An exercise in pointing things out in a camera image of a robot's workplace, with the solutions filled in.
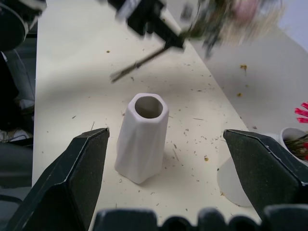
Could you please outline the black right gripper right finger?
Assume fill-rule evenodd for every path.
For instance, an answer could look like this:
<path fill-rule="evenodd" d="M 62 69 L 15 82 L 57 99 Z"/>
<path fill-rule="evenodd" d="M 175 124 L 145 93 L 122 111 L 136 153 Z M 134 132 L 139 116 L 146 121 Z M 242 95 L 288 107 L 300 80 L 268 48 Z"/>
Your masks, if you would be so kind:
<path fill-rule="evenodd" d="M 224 130 L 223 137 L 241 186 L 258 214 L 270 205 L 307 204 L 308 167 L 277 141 L 234 129 Z"/>

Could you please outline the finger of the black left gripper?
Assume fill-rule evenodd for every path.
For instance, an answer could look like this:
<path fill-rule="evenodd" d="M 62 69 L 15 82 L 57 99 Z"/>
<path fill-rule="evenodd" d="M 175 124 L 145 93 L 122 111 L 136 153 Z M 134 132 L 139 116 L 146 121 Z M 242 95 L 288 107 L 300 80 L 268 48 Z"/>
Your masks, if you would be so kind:
<path fill-rule="evenodd" d="M 161 18 L 155 13 L 149 13 L 147 16 L 147 33 L 156 34 L 165 44 L 162 52 L 174 47 L 184 49 L 184 39 L 177 35 Z"/>

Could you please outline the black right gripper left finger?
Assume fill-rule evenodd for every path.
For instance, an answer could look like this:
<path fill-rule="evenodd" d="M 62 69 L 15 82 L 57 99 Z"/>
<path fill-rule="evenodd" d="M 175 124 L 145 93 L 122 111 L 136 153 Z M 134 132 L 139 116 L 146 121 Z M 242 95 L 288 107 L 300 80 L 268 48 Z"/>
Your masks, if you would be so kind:
<path fill-rule="evenodd" d="M 74 137 L 41 174 L 5 231 L 87 231 L 101 190 L 108 128 Z"/>

